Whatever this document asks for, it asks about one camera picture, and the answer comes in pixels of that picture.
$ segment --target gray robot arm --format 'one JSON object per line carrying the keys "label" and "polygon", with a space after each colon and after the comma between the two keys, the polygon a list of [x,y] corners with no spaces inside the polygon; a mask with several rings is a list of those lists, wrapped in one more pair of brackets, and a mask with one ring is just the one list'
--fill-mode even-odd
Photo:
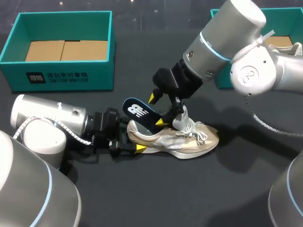
{"label": "gray robot arm", "polygon": [[246,96],[269,90],[303,93],[303,58],[255,47],[232,65],[231,81]]}

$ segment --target shoe insole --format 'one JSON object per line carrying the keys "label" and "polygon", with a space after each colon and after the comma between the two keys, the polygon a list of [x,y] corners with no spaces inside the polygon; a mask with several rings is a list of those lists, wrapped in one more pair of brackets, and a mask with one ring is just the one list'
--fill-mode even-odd
{"label": "shoe insole", "polygon": [[122,109],[129,118],[141,124],[152,134],[160,132],[165,127],[156,125],[162,116],[137,98],[126,99]]}

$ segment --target black table surface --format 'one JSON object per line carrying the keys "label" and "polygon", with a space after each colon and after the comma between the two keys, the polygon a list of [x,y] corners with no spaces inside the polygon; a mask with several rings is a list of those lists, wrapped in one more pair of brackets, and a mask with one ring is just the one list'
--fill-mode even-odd
{"label": "black table surface", "polygon": [[[85,107],[122,110],[128,97],[148,101],[152,76],[172,67],[198,35],[184,32],[117,33],[115,87],[111,92],[33,93]],[[0,49],[7,36],[0,36]],[[13,135],[12,94],[0,75],[0,129]],[[303,132],[301,96],[270,92],[252,98],[257,115],[280,129]],[[156,104],[167,109],[169,99]],[[179,160],[157,153],[112,159],[107,150],[67,151],[63,171],[82,199],[80,227],[271,226],[267,196],[272,183],[301,151],[298,138],[280,136],[252,119],[234,90],[213,82],[186,101],[189,116],[220,131],[218,147],[207,155]]]}

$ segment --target robotic arm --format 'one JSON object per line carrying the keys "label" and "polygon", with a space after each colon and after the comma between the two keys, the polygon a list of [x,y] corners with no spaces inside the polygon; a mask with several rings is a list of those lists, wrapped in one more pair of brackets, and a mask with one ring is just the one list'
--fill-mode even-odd
{"label": "robotic arm", "polygon": [[303,93],[303,60],[255,47],[232,65],[231,81],[235,90],[253,96],[269,90]]}
{"label": "robotic arm", "polygon": [[213,79],[229,62],[235,90],[246,96],[269,90],[302,93],[302,59],[273,52],[263,44],[263,12],[251,0],[227,0],[172,69],[153,76],[156,89],[150,104],[167,94],[172,107],[157,125],[172,123],[183,113],[183,99],[190,98],[203,82]]}

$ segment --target white shoelace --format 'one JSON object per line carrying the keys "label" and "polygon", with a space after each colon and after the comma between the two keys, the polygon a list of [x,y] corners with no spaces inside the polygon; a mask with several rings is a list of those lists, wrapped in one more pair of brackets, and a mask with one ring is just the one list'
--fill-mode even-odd
{"label": "white shoelace", "polygon": [[191,118],[189,119],[189,125],[186,131],[179,131],[178,136],[192,137],[195,136],[198,145],[203,145],[205,140],[207,140],[207,135],[202,131],[197,131],[197,124],[203,124],[201,122],[194,122]]}

